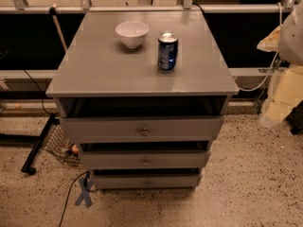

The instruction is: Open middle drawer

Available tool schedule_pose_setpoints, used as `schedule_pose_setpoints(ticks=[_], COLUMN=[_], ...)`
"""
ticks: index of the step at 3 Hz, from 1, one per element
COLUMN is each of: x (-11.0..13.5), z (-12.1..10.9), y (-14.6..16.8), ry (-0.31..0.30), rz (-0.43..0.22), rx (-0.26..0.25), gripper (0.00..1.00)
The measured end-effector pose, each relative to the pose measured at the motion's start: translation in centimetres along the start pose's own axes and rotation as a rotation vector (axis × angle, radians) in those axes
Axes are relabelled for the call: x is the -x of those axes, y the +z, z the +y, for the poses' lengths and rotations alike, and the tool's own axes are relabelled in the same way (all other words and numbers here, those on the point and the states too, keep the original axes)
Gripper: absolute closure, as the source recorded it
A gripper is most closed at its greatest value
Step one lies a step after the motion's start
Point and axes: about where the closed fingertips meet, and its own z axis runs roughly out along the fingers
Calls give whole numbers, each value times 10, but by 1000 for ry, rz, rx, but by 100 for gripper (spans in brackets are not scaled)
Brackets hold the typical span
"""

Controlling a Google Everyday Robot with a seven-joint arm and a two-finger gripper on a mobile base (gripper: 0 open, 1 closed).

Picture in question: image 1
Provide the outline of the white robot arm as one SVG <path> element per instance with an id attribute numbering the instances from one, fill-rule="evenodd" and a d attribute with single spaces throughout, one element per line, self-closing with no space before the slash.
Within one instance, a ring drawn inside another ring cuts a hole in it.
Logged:
<path id="1" fill-rule="evenodd" d="M 258 50 L 277 52 L 290 64 L 284 72 L 271 76 L 259 122 L 270 128 L 281 123 L 303 101 L 303 1 L 257 45 Z"/>

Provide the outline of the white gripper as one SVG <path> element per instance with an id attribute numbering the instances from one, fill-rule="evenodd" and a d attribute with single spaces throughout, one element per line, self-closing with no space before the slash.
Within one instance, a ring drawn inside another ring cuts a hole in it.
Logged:
<path id="1" fill-rule="evenodd" d="M 257 49 L 277 52 L 282 25 L 262 39 Z M 266 128 L 280 124 L 303 101 L 303 66 L 292 64 L 283 72 L 275 71 L 271 77 L 259 123 Z"/>

